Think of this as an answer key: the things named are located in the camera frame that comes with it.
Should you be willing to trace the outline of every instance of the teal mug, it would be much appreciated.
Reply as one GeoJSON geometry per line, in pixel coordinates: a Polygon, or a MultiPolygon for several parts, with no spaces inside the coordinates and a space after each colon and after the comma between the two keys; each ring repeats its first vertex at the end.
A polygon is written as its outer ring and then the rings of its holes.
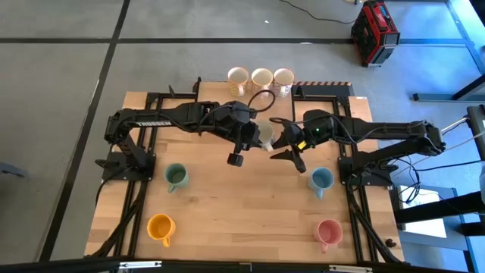
{"type": "Polygon", "coordinates": [[[186,187],[189,185],[189,174],[182,164],[173,163],[165,170],[165,180],[170,185],[168,187],[168,192],[172,193],[175,188],[186,187]]]}
{"type": "Polygon", "coordinates": [[[308,182],[308,187],[315,191],[317,198],[322,199],[324,192],[333,185],[333,174],[327,168],[316,168],[313,170],[308,182]]]}

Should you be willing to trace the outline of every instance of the wooden tabletop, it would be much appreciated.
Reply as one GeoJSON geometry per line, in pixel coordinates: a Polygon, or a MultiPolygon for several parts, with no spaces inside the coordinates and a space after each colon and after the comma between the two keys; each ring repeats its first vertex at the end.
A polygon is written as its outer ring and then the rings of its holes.
{"type": "MultiPolygon", "coordinates": [[[[127,93],[124,108],[144,107],[147,93],[127,93]]],[[[201,83],[199,101],[224,104],[235,99],[247,103],[251,92],[236,98],[227,83],[201,83]]],[[[187,99],[165,99],[163,108],[173,108],[187,99]]],[[[371,121],[365,97],[349,97],[353,117],[371,121]]],[[[256,99],[253,108],[263,108],[269,99],[256,99]]],[[[296,120],[310,109],[333,112],[329,102],[295,102],[296,120]]],[[[277,98],[274,106],[258,114],[256,120],[269,117],[292,119],[291,98],[277,98]]],[[[283,129],[274,124],[275,134],[283,129]]],[[[132,130],[136,140],[138,130],[132,130]]],[[[149,131],[145,143],[148,143],[149,131]]],[[[358,144],[359,150],[377,149],[376,140],[358,144]]],[[[302,154],[307,167],[300,174],[292,162],[269,159],[274,153],[253,148],[242,151],[242,167],[226,163],[233,144],[209,133],[199,136],[175,127],[159,128],[155,145],[157,161],[153,181],[149,183],[136,246],[137,258],[254,262],[356,262],[344,187],[340,184],[336,159],[339,148],[333,141],[302,154]],[[172,163],[182,163],[189,173],[189,187],[167,192],[164,170],[172,163]],[[335,177],[333,187],[319,200],[307,188],[308,178],[316,167],[329,168],[335,177]],[[171,247],[148,236],[146,225],[155,214],[172,217],[177,225],[171,247]],[[315,225],[332,218],[343,228],[343,240],[320,252],[312,236],[315,225]]],[[[86,254],[95,252],[120,220],[126,193],[126,181],[106,184],[95,211],[86,254]]],[[[392,238],[397,247],[393,254],[403,259],[388,191],[382,187],[365,187],[372,225],[381,239],[392,238]]],[[[122,254],[127,252],[127,228],[122,254]]],[[[361,228],[365,258],[369,259],[365,231],[361,228]]]]}

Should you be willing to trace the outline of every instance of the mug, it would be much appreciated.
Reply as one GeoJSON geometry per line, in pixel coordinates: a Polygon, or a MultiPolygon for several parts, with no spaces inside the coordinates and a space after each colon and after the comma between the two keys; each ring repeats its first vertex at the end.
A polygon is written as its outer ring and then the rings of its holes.
{"type": "Polygon", "coordinates": [[[244,96],[249,80],[249,72],[242,67],[233,67],[227,72],[230,92],[235,96],[244,96]]]}
{"type": "Polygon", "coordinates": [[[280,68],[274,72],[272,91],[279,97],[288,96],[295,81],[295,74],[290,69],[280,68]]]}
{"type": "MultiPolygon", "coordinates": [[[[273,73],[266,68],[258,68],[251,74],[252,92],[257,93],[261,90],[270,89],[273,82],[273,73]]],[[[268,96],[268,93],[262,93],[260,96],[268,96]]]]}
{"type": "Polygon", "coordinates": [[[169,183],[168,192],[172,193],[175,188],[189,185],[189,174],[180,163],[170,164],[165,170],[165,180],[169,183]]]}
{"type": "Polygon", "coordinates": [[[327,219],[317,224],[313,235],[320,242],[321,252],[326,253],[329,245],[340,243],[343,232],[337,221],[327,219]]]}
{"type": "Polygon", "coordinates": [[[317,198],[324,197],[324,191],[330,189],[333,185],[333,174],[327,168],[316,168],[313,170],[308,182],[308,187],[315,191],[317,198]]]}
{"type": "Polygon", "coordinates": [[[157,214],[150,218],[146,230],[152,239],[161,240],[165,247],[169,247],[170,236],[175,232],[175,222],[168,215],[157,214]]]}
{"type": "Polygon", "coordinates": [[[256,121],[259,129],[259,141],[261,141],[261,148],[266,151],[273,151],[273,143],[276,141],[274,138],[274,131],[271,122],[269,121],[256,121]]]}

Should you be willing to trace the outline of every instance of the yellow mug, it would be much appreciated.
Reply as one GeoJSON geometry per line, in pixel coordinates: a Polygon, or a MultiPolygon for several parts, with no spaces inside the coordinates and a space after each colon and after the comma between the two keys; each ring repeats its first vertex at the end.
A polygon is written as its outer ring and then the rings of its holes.
{"type": "Polygon", "coordinates": [[[170,236],[175,232],[175,222],[165,214],[153,216],[146,227],[151,238],[161,240],[165,247],[170,246],[170,236]]]}

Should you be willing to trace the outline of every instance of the pink mug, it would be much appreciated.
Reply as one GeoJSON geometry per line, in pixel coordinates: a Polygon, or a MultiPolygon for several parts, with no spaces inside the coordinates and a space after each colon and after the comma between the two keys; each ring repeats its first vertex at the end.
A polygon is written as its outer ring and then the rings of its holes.
{"type": "Polygon", "coordinates": [[[321,252],[326,253],[328,245],[340,243],[342,240],[342,227],[340,224],[331,219],[323,220],[317,224],[314,230],[315,239],[321,244],[321,252]]]}

